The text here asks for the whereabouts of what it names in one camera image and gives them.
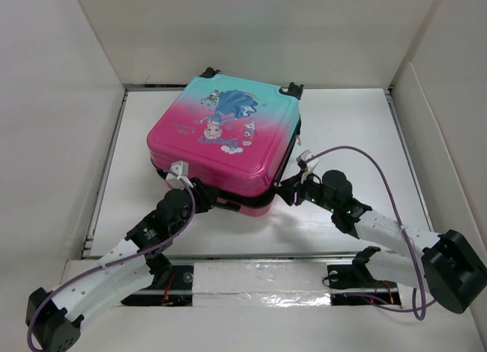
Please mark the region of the pink and teal suitcase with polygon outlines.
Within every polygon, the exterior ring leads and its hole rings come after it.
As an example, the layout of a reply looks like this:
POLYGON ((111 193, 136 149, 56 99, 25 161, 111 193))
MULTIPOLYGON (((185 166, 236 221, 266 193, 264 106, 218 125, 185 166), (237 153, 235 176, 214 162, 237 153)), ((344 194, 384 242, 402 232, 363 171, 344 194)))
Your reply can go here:
POLYGON ((267 213, 301 131, 304 87, 224 75, 194 77, 147 136, 157 171, 183 161, 188 175, 219 189, 223 208, 267 213))

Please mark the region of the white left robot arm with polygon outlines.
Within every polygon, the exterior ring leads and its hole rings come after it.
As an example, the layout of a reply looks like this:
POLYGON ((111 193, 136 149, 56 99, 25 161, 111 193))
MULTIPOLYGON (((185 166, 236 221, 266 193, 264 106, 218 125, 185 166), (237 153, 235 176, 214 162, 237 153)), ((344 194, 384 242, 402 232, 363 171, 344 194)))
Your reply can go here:
POLYGON ((25 323, 31 351, 67 351, 83 329, 105 310, 134 292, 164 284, 171 263, 163 252, 195 214, 216 205, 219 191, 199 179, 182 179, 156 208, 138 222, 95 267, 28 298, 25 323))

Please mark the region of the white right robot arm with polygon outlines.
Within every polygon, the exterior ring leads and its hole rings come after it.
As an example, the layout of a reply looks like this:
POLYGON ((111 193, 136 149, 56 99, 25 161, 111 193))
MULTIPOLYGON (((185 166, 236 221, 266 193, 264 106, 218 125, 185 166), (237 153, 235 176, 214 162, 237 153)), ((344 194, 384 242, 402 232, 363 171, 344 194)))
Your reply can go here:
POLYGON ((361 279, 408 285, 456 314, 486 288, 486 266, 462 233, 434 233, 386 217, 357 200, 338 170, 324 173, 320 181, 300 172, 276 192, 290 206, 308 201, 329 211, 336 229, 370 243, 352 261, 361 279))

